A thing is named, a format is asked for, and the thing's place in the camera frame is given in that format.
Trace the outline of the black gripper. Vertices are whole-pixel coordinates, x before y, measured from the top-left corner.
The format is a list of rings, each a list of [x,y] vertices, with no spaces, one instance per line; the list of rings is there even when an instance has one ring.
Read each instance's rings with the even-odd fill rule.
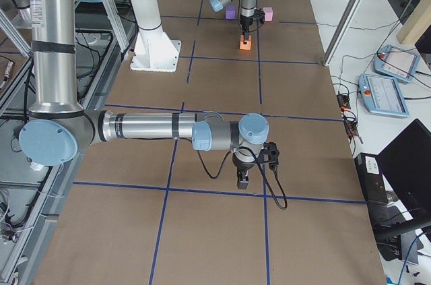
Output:
[[[253,17],[240,15],[240,28],[242,30],[242,42],[248,44],[250,39],[250,26],[253,24]]]
[[[255,165],[252,162],[244,162],[236,157],[236,155],[232,156],[232,162],[236,167],[236,176],[237,176],[237,189],[245,190],[248,187],[248,171]]]

